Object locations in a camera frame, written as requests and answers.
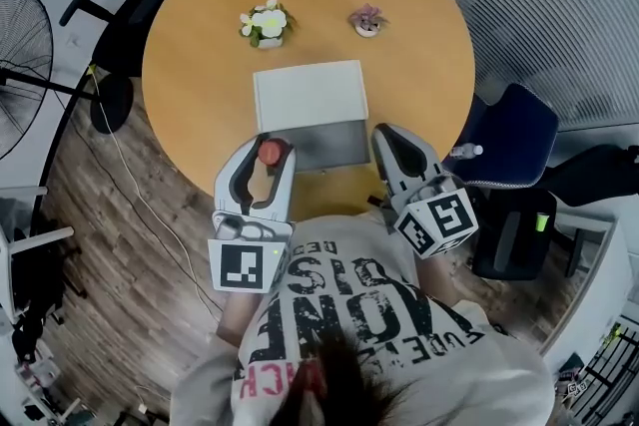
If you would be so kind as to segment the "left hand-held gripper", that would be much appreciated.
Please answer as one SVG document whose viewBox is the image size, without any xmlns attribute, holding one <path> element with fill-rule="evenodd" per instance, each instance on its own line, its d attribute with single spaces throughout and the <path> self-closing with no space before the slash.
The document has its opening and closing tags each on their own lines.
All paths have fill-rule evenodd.
<svg viewBox="0 0 639 426">
<path fill-rule="evenodd" d="M 294 148 L 260 148 L 262 141 L 252 138 L 240 146 L 215 179 L 215 235 L 208 249 L 218 291 L 269 293 L 290 260 L 294 226 L 276 220 L 289 216 L 297 153 Z M 258 156 L 275 174 L 268 198 L 254 203 L 249 182 Z M 250 211 L 253 216 L 242 215 Z"/>
</svg>

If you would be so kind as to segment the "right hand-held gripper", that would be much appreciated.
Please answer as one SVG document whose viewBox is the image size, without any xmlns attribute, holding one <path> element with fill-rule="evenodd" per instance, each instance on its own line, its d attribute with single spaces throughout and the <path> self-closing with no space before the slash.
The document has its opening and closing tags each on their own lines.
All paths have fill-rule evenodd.
<svg viewBox="0 0 639 426">
<path fill-rule="evenodd" d="M 415 133 L 378 124 L 371 146 L 380 178 L 387 187 L 392 229 L 427 259 L 466 241 L 478 230 L 467 191 L 441 174 L 435 149 Z"/>
</svg>

